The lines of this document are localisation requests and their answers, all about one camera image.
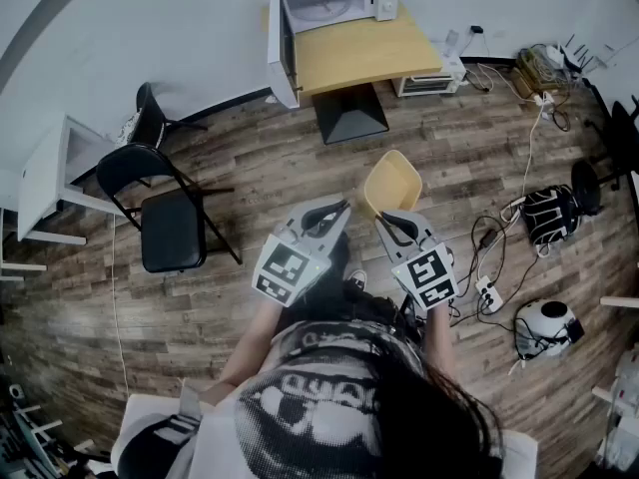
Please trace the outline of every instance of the black bag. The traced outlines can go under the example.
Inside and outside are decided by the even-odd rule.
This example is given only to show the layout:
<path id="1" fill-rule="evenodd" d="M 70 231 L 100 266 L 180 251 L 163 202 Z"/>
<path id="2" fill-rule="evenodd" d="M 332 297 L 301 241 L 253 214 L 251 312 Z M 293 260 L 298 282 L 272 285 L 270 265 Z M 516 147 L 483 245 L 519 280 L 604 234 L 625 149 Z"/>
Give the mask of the black bag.
<path id="1" fill-rule="evenodd" d="M 518 213 L 510 220 L 506 220 L 503 213 L 508 208 L 518 208 Z M 550 246 L 559 240 L 566 240 L 578 228 L 583 212 L 579 209 L 577 201 L 570 187 L 566 185 L 552 186 L 539 190 L 514 201 L 501 212 L 502 218 L 507 222 L 521 215 L 528 227 L 530 241 L 537 247 L 537 253 L 545 246 Z"/>

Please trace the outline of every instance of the baseboard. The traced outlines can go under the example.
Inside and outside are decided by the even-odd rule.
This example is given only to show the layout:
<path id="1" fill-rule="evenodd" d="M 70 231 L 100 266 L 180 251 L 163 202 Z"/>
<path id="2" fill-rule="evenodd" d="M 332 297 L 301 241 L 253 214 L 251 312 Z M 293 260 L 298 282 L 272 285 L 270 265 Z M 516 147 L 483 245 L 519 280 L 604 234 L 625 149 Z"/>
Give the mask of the baseboard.
<path id="1" fill-rule="evenodd" d="M 515 59 L 507 57 L 460 57 L 464 64 L 499 64 L 506 66 L 515 66 Z"/>
<path id="2" fill-rule="evenodd" d="M 206 108 L 204 110 L 201 110 L 200 112 L 196 112 L 195 114 L 192 114 L 189 117 L 185 117 L 184 119 L 181 119 L 181 121 L 184 121 L 186 123 L 195 123 L 195 122 L 201 121 L 202 119 L 204 119 L 206 117 L 209 117 L 209 116 L 211 116 L 213 114 L 217 114 L 219 112 L 227 110 L 227 109 L 229 109 L 231 107 L 235 107 L 237 105 L 241 105 L 243 103 L 247 103 L 248 101 L 256 100 L 257 98 L 265 98 L 266 96 L 269 96 L 272 93 L 273 93 L 273 91 L 271 90 L 270 87 L 265 87 L 263 89 L 258 89 L 256 91 L 249 92 L 249 93 L 244 94 L 242 96 L 238 96 L 237 98 L 233 98 L 232 100 L 228 100 L 228 101 L 224 101 L 222 103 L 218 103 L 217 105 L 214 105 L 213 107 L 209 107 L 209 108 Z M 169 125 L 167 127 L 167 131 L 171 131 L 174 126 L 175 125 Z"/>

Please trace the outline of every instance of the open microwave door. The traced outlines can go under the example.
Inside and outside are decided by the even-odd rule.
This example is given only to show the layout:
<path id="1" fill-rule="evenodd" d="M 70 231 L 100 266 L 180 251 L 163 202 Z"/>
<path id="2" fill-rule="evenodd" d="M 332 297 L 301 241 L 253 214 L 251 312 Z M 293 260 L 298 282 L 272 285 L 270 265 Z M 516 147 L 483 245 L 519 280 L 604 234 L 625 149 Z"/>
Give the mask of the open microwave door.
<path id="1" fill-rule="evenodd" d="M 298 108 L 296 38 L 282 0 L 271 0 L 269 11 L 268 79 L 273 94 L 288 108 Z"/>

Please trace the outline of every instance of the white cable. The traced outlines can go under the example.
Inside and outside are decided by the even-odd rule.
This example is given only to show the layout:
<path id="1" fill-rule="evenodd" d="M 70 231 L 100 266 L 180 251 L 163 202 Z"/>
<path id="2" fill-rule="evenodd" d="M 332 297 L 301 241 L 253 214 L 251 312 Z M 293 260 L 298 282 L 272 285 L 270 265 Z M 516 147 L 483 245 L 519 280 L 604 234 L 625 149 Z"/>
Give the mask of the white cable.
<path id="1" fill-rule="evenodd" d="M 526 361 L 519 358 L 515 363 L 512 364 L 512 367 L 510 367 L 510 370 L 508 371 L 508 376 L 512 374 L 512 372 L 515 370 L 515 367 L 519 364 L 521 364 L 522 369 L 525 369 Z"/>
<path id="2" fill-rule="evenodd" d="M 467 71 L 468 73 L 471 73 L 471 74 L 473 74 L 473 75 L 475 76 L 475 78 L 477 79 L 477 82 L 479 82 L 479 85 L 482 87 L 482 89 L 488 89 L 485 85 L 483 85 L 483 82 L 482 82 L 482 81 L 481 81 L 481 79 L 477 76 L 477 73 L 475 73 L 474 71 L 469 70 L 468 68 L 466 68 L 466 71 Z M 492 91 L 492 90 L 494 89 L 495 84 L 494 84 L 494 82 L 492 81 L 492 78 L 490 78 L 488 75 L 486 75 L 486 73 L 484 73 L 483 71 L 482 71 L 482 73 L 483 73 L 483 75 L 484 75 L 484 76 L 485 76 L 488 80 L 490 80 L 490 89 L 488 89 L 488 92 L 490 92 L 490 91 Z"/>
<path id="3" fill-rule="evenodd" d="M 483 255 L 483 257 L 481 258 L 481 261 L 479 262 L 479 266 L 477 267 L 477 278 L 481 278 L 481 265 L 483 264 L 484 260 L 488 257 L 488 255 L 492 252 L 492 250 L 497 246 L 497 244 L 506 236 L 508 236 L 508 233 L 510 232 L 510 230 L 514 227 L 514 225 L 517 223 L 517 221 L 519 220 L 519 212 L 517 212 L 516 217 L 512 219 L 512 221 L 510 222 L 510 225 L 504 230 L 503 233 L 499 233 L 499 238 L 495 240 L 495 242 L 490 246 L 490 248 L 486 251 L 486 253 Z"/>
<path id="4" fill-rule="evenodd" d="M 506 222 L 507 224 L 510 224 L 512 222 L 513 219 L 518 219 L 518 213 L 521 212 L 521 208 L 519 207 L 524 201 L 526 200 L 526 197 L 520 197 L 519 199 L 517 199 L 516 201 L 513 201 L 512 203 L 506 205 L 500 212 L 499 212 L 499 216 L 501 217 L 501 220 L 503 222 Z M 510 210 L 510 218 L 507 218 L 504 213 L 506 212 L 506 210 Z"/>
<path id="5" fill-rule="evenodd" d="M 504 83 L 508 86 L 508 88 L 512 91 L 512 94 L 514 94 L 517 98 L 519 98 L 521 101 L 528 101 L 530 103 L 535 103 L 535 100 L 527 100 L 525 98 L 522 98 L 521 96 L 519 96 L 519 93 L 517 91 L 515 91 L 513 89 L 513 87 L 508 83 L 508 81 L 503 77 L 503 75 L 501 73 L 499 73 L 499 71 L 497 71 L 495 68 L 491 68 L 490 66 L 486 66 L 485 64 L 477 64 L 477 66 L 479 67 L 479 69 L 481 70 L 481 72 L 488 76 L 483 68 L 488 68 L 491 69 L 492 71 L 494 71 L 495 73 L 497 73 L 499 75 L 499 77 L 504 81 Z"/>
<path id="6" fill-rule="evenodd" d="M 463 52 L 465 52 L 468 49 L 468 46 L 470 46 L 470 43 L 472 43 L 472 40 L 474 38 L 475 38 L 475 34 L 473 32 L 472 34 L 470 34 L 470 39 L 466 43 L 466 46 L 464 46 L 463 49 L 457 54 L 457 57 L 461 57 L 463 55 Z"/>
<path id="7" fill-rule="evenodd" d="M 632 46 L 633 44 L 635 44 L 637 41 L 639 41 L 639 36 L 635 37 L 632 41 L 630 41 L 629 43 L 626 43 L 625 45 L 623 45 L 621 48 L 619 48 L 615 53 L 613 53 L 610 57 L 608 57 L 606 60 L 604 60 L 604 64 L 608 64 L 608 62 L 610 62 L 612 59 L 614 59 L 617 55 L 619 55 L 622 50 L 625 50 L 626 48 L 628 48 L 629 46 Z"/>
<path id="8" fill-rule="evenodd" d="M 530 162 L 532 162 L 532 134 L 535 131 L 535 128 L 539 124 L 539 119 L 541 118 L 541 113 L 543 112 L 543 107 L 546 102 L 546 93 L 543 94 L 543 101 L 541 102 L 541 107 L 539 107 L 539 113 L 537 114 L 537 119 L 535 120 L 535 124 L 532 125 L 530 129 L 530 136 L 528 137 L 528 165 L 526 165 L 526 172 L 523 174 L 523 185 L 521 186 L 521 196 L 523 197 L 526 193 L 526 178 L 528 177 L 528 171 L 530 170 Z"/>
<path id="9" fill-rule="evenodd" d="M 129 399 L 129 382 L 127 381 L 127 366 L 124 364 L 124 352 L 122 351 L 122 340 L 120 339 L 120 326 L 118 326 L 118 311 L 116 310 L 116 280 L 114 277 L 116 262 L 116 216 L 113 215 L 113 242 L 111 243 L 111 291 L 113 293 L 113 317 L 116 320 L 116 334 L 118 335 L 118 346 L 120 346 L 120 360 L 122 360 L 122 372 L 124 373 L 124 386 L 127 388 L 127 399 Z"/>

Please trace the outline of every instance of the power strip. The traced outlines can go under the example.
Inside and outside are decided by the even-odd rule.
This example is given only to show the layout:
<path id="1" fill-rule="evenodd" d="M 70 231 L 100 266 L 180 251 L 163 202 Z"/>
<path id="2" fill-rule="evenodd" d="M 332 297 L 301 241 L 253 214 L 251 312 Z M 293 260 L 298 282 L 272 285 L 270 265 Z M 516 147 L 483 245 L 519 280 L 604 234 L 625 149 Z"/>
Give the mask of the power strip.
<path id="1" fill-rule="evenodd" d="M 496 312 L 501 308 L 503 300 L 501 299 L 501 296 L 499 296 L 495 286 L 492 285 L 490 278 L 484 275 L 477 281 L 475 287 L 479 292 L 479 296 L 483 299 L 482 311 L 488 309 L 490 312 Z"/>
<path id="2" fill-rule="evenodd" d="M 535 103 L 538 107 L 545 107 L 546 105 L 555 104 L 555 100 L 550 95 L 550 93 L 547 93 L 547 92 L 543 93 L 543 99 L 541 99 L 541 96 L 539 96 L 538 94 L 535 94 L 533 96 L 533 99 L 535 100 Z"/>

